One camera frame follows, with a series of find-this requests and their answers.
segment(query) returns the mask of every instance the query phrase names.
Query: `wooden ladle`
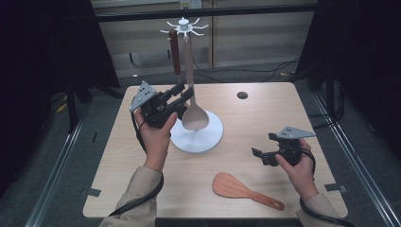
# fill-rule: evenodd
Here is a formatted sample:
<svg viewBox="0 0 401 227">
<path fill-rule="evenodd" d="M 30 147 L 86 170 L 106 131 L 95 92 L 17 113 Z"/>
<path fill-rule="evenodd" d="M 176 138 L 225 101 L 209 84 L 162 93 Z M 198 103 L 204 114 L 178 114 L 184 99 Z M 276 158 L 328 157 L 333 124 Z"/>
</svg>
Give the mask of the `wooden ladle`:
<svg viewBox="0 0 401 227">
<path fill-rule="evenodd" d="M 233 175 L 220 172 L 213 180 L 213 191 L 225 198 L 252 199 L 276 210 L 284 210 L 284 204 L 278 200 L 251 191 L 244 183 Z"/>
<path fill-rule="evenodd" d="M 195 94 L 192 44 L 191 39 L 187 36 L 183 37 L 183 55 L 188 87 L 193 87 Z M 198 106 L 195 95 L 189 100 L 190 106 L 188 110 L 183 113 L 183 127 L 189 131 L 198 131 L 206 128 L 209 125 L 209 116 L 206 111 Z"/>
</svg>

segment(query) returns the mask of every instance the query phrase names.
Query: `beige sleeve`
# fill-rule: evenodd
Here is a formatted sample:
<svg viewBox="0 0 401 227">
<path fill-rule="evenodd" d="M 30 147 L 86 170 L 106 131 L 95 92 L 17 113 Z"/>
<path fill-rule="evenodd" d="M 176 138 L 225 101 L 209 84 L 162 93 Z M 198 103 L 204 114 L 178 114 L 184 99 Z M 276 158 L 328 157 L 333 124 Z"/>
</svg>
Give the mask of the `beige sleeve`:
<svg viewBox="0 0 401 227">
<path fill-rule="evenodd" d="M 162 173 L 146 167 L 138 167 L 133 173 L 127 191 L 121 197 L 116 209 L 127 204 L 129 201 L 142 198 L 149 194 L 162 178 Z M 106 217 L 99 226 L 155 226 L 156 199 L 127 211 L 121 216 Z"/>
<path fill-rule="evenodd" d="M 340 218 L 339 214 L 336 212 L 336 210 L 334 209 L 331 202 L 322 193 L 312 197 L 310 200 L 305 202 L 305 206 L 316 213 L 319 213 L 319 214 L 322 214 L 325 216 L 329 216 L 332 218 Z M 319 219 L 313 218 L 313 217 L 307 215 L 303 210 L 298 210 L 296 212 L 296 214 L 304 226 L 308 226 L 308 227 L 338 226 L 336 224 L 332 224 L 332 223 L 324 221 L 324 220 L 319 220 Z"/>
</svg>

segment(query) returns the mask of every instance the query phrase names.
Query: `wooden table top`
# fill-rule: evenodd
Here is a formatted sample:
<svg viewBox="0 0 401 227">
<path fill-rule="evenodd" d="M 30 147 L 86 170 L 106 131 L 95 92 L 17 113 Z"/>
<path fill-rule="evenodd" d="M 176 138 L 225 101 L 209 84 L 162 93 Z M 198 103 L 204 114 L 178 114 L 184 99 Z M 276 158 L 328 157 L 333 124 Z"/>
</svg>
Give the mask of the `wooden table top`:
<svg viewBox="0 0 401 227">
<path fill-rule="evenodd" d="M 152 86 L 160 92 L 173 85 Z M 83 214 L 108 216 L 126 191 L 132 173 L 145 162 L 146 154 L 135 137 L 129 107 L 139 86 L 130 87 L 123 99 L 99 164 L 92 188 L 99 197 L 88 196 Z M 238 92 L 248 98 L 240 99 Z M 251 148 L 277 151 L 269 132 L 285 126 L 313 131 L 304 106 L 292 83 L 196 84 L 197 103 L 217 115 L 224 132 L 219 143 L 203 154 L 182 152 L 170 143 L 164 168 L 165 186 L 157 197 L 158 218 L 296 218 L 299 195 L 280 166 L 263 166 Z M 339 191 L 327 192 L 335 180 L 316 137 L 306 138 L 317 166 L 315 183 L 340 216 L 348 214 Z M 228 172 L 252 191 L 275 198 L 285 205 L 278 211 L 249 199 L 226 199 L 216 195 L 212 182 L 219 172 Z"/>
</svg>

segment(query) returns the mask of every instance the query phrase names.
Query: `person's left hand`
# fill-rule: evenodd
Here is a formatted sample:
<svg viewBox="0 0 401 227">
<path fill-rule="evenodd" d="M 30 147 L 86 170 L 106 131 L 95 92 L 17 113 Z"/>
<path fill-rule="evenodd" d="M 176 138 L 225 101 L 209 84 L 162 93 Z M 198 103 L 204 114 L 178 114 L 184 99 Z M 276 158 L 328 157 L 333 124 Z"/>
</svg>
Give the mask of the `person's left hand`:
<svg viewBox="0 0 401 227">
<path fill-rule="evenodd" d="M 141 111 L 141 108 L 139 108 L 134 116 L 138 127 L 140 127 L 139 131 L 147 150 L 147 160 L 144 163 L 144 167 L 161 172 L 165 166 L 168 145 L 170 144 L 170 130 L 173 128 L 178 114 L 173 113 L 161 129 L 155 129 L 144 122 Z"/>
</svg>

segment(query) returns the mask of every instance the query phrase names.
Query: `gray floor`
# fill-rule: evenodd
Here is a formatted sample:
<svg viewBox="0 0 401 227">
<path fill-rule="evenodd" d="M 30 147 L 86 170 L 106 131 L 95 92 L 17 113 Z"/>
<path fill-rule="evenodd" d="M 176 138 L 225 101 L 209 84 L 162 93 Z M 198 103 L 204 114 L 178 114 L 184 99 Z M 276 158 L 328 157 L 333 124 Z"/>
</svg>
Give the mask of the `gray floor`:
<svg viewBox="0 0 401 227">
<path fill-rule="evenodd" d="M 277 63 L 240 65 L 224 68 L 225 71 L 205 73 L 197 71 L 196 83 L 216 82 L 260 82 L 270 77 L 270 73 L 256 73 L 240 70 L 271 70 Z M 280 70 L 279 72 L 291 72 L 296 64 Z M 172 73 L 148 75 L 138 78 L 122 78 L 122 88 L 115 89 L 124 93 L 131 85 L 138 85 L 142 79 L 150 84 L 172 84 L 177 78 Z M 278 73 L 269 82 L 284 81 L 286 77 Z M 308 114 L 319 114 L 319 108 L 308 91 L 305 81 L 295 83 L 301 100 Z M 82 208 L 86 195 L 82 193 L 89 188 L 95 177 L 96 169 L 102 152 L 106 146 L 108 136 L 113 126 L 121 99 L 106 96 L 98 90 L 92 90 L 94 100 L 90 104 L 80 104 L 78 111 L 83 113 L 86 108 L 88 113 L 82 120 L 82 128 L 79 132 L 76 144 L 72 148 L 56 191 L 46 210 L 42 226 L 97 226 L 100 219 L 86 218 L 82 215 Z M 322 117 L 310 117 L 312 125 L 324 122 Z M 340 125 L 349 137 L 366 168 L 372 174 L 375 182 L 382 190 L 385 197 L 391 203 L 391 207 L 400 214 L 401 199 L 398 192 L 401 191 L 401 161 L 388 149 L 386 142 L 379 134 L 371 133 L 361 114 L 347 98 L 345 98 L 344 118 Z M 40 197 L 53 165 L 57 162 L 61 149 L 67 138 L 68 114 L 66 111 L 52 113 L 45 124 L 41 142 L 23 171 L 17 182 L 13 183 L 3 198 L 0 200 L 1 226 L 25 225 L 35 202 Z M 323 148 L 327 162 L 338 184 L 346 185 L 347 192 L 342 194 L 349 210 L 347 220 L 356 226 L 388 226 L 379 214 L 370 195 L 359 180 L 352 165 L 344 155 L 342 148 L 329 127 L 316 130 L 318 139 Z M 248 223 L 249 226 L 257 226 L 259 221 Z M 159 226 L 195 226 L 199 221 L 182 223 L 180 220 L 159 220 Z M 227 222 L 221 220 L 209 221 L 210 226 L 225 226 Z M 280 223 L 265 223 L 264 226 L 279 226 Z M 291 220 L 290 224 L 299 226 L 299 222 Z"/>
</svg>

